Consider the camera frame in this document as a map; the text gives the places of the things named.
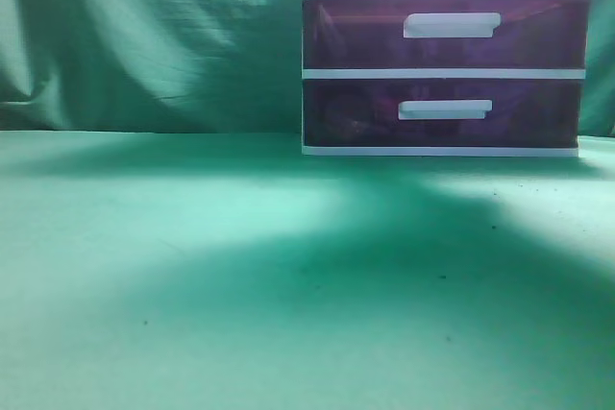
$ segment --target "table surface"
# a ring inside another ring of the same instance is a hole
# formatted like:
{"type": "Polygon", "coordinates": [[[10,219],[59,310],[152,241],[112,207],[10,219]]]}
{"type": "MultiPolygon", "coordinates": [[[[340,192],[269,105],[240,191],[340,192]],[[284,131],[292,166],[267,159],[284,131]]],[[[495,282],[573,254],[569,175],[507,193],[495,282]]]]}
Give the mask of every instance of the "table surface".
{"type": "Polygon", "coordinates": [[[615,408],[615,139],[0,133],[1,410],[615,408]]]}

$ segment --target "green surface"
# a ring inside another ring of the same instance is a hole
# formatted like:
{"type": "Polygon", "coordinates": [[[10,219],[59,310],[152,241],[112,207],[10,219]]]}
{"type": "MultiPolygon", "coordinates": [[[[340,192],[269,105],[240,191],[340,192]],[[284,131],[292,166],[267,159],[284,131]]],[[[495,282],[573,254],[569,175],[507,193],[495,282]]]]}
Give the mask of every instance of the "green surface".
{"type": "MultiPolygon", "coordinates": [[[[0,128],[300,130],[301,0],[0,0],[0,128]]],[[[615,0],[596,0],[581,132],[615,125],[615,0]]]]}
{"type": "Polygon", "coordinates": [[[615,140],[0,133],[2,410],[611,410],[615,140]]]}

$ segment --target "green backdrop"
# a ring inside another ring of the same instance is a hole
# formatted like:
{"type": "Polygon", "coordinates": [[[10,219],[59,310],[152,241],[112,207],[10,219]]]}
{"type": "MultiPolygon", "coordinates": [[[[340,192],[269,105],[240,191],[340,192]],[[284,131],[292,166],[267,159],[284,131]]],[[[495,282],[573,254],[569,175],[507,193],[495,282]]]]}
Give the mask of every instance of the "green backdrop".
{"type": "MultiPolygon", "coordinates": [[[[0,0],[0,128],[298,132],[301,0],[0,0]]],[[[580,130],[615,125],[595,0],[580,130]]]]}

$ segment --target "storage drawer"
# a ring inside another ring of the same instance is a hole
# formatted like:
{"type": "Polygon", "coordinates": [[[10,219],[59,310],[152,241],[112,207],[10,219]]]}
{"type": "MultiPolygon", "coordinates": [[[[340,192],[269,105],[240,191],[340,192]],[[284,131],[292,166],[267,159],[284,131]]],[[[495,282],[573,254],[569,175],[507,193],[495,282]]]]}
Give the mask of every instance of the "storage drawer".
{"type": "Polygon", "coordinates": [[[305,80],[311,147],[577,147],[581,81],[305,80]]]}
{"type": "Polygon", "coordinates": [[[305,0],[305,68],[585,65],[590,0],[305,0]]]}

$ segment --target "drawer handle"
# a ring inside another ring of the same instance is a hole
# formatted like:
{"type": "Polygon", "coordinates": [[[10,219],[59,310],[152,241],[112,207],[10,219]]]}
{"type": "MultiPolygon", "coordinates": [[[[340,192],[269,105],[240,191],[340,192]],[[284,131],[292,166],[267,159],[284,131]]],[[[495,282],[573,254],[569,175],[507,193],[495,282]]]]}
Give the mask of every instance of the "drawer handle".
{"type": "Polygon", "coordinates": [[[491,100],[404,101],[399,106],[399,119],[484,119],[491,109],[491,100]]]}
{"type": "Polygon", "coordinates": [[[404,38],[493,37],[499,13],[414,13],[404,21],[404,38]]]}

